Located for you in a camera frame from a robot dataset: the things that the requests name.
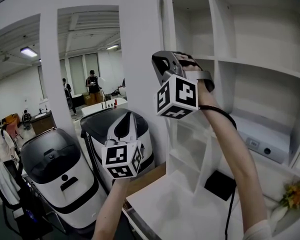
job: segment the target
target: fluorescent light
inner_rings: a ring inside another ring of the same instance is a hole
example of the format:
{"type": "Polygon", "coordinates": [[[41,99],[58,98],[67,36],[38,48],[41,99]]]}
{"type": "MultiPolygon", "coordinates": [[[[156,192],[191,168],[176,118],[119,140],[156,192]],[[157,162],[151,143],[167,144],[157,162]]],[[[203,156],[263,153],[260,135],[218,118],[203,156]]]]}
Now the fluorescent light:
{"type": "Polygon", "coordinates": [[[34,50],[30,49],[29,47],[22,48],[20,52],[29,57],[36,57],[38,55],[34,50]]]}
{"type": "Polygon", "coordinates": [[[118,47],[118,46],[119,46],[119,45],[115,44],[114,46],[111,46],[111,47],[107,48],[107,50],[110,50],[110,49],[116,48],[116,47],[118,47]]]}

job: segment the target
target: wrist strap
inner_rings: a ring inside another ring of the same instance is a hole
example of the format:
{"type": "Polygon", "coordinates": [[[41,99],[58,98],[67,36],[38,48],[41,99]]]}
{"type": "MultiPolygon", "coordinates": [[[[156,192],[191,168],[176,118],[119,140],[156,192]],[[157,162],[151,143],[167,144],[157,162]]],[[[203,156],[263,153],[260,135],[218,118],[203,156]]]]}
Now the wrist strap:
{"type": "Polygon", "coordinates": [[[222,109],[220,109],[216,106],[207,106],[207,105],[199,106],[199,109],[200,110],[213,110],[213,111],[216,111],[216,112],[222,114],[223,116],[228,118],[230,120],[230,122],[233,124],[234,128],[237,129],[237,125],[236,125],[235,120],[227,112],[223,111],[222,109]]]}

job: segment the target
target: white cloth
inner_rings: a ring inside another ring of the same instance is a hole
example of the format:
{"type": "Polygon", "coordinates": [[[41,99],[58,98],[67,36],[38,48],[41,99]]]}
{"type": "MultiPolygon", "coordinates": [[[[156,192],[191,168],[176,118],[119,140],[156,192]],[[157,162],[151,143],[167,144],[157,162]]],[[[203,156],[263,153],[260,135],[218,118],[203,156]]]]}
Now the white cloth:
{"type": "Polygon", "coordinates": [[[244,234],[243,240],[271,240],[271,228],[267,220],[262,220],[250,227],[244,234]]]}
{"type": "Polygon", "coordinates": [[[0,190],[9,204],[19,204],[20,197],[17,192],[20,187],[3,162],[0,162],[0,190]]]}
{"type": "Polygon", "coordinates": [[[0,129],[0,162],[11,160],[11,155],[14,155],[17,161],[19,161],[16,152],[14,151],[13,153],[11,153],[10,151],[11,148],[15,148],[15,144],[10,135],[4,130],[3,136],[4,138],[2,137],[0,129]]]}

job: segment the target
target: black robot lid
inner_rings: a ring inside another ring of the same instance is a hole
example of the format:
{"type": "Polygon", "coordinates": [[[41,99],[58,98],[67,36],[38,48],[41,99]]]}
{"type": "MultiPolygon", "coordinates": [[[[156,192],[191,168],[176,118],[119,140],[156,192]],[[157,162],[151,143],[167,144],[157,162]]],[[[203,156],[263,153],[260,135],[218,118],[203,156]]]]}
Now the black robot lid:
{"type": "Polygon", "coordinates": [[[144,135],[148,130],[147,121],[139,114],[125,108],[110,108],[87,115],[81,119],[81,137],[84,138],[86,132],[96,141],[105,144],[109,127],[127,112],[132,112],[136,122],[137,137],[144,135]]]}
{"type": "Polygon", "coordinates": [[[27,141],[21,149],[23,168],[38,184],[55,180],[80,159],[74,139],[62,129],[51,129],[27,141]]]}

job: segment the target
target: person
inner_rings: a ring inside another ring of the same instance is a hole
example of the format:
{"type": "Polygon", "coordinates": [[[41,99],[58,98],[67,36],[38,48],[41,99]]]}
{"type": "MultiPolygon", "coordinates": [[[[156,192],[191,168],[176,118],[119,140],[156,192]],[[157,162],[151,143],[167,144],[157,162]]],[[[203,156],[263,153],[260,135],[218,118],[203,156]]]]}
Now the person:
{"type": "Polygon", "coordinates": [[[92,104],[102,102],[100,86],[98,85],[98,77],[95,76],[95,71],[90,70],[90,76],[85,80],[85,86],[89,88],[89,95],[92,104]]]}
{"type": "Polygon", "coordinates": [[[13,158],[16,163],[20,160],[15,151],[15,143],[5,130],[0,129],[0,162],[5,162],[13,158]]]}
{"type": "Polygon", "coordinates": [[[30,120],[31,120],[31,115],[28,113],[28,111],[25,109],[23,111],[22,115],[22,124],[23,124],[23,129],[27,129],[28,131],[30,130],[30,120]]]}
{"type": "Polygon", "coordinates": [[[74,115],[76,116],[77,115],[77,110],[76,110],[76,107],[74,106],[74,102],[73,102],[73,99],[72,99],[72,96],[71,96],[71,86],[68,83],[66,84],[67,81],[66,81],[65,78],[62,78],[62,82],[63,82],[65,96],[67,98],[71,99],[71,102],[72,102],[72,111],[73,111],[74,115]]]}
{"type": "MultiPolygon", "coordinates": [[[[177,55],[179,60],[194,60],[186,55],[177,55]]],[[[198,66],[183,67],[185,71],[199,71],[198,66]]],[[[219,107],[206,89],[203,80],[198,81],[200,106],[219,107]]],[[[229,164],[239,193],[243,221],[244,240],[270,240],[271,229],[267,221],[262,189],[254,160],[236,128],[228,118],[213,110],[202,110],[212,126],[224,157],[229,164]]],[[[93,240],[113,239],[126,197],[129,179],[116,179],[95,223],[93,240]]]]}

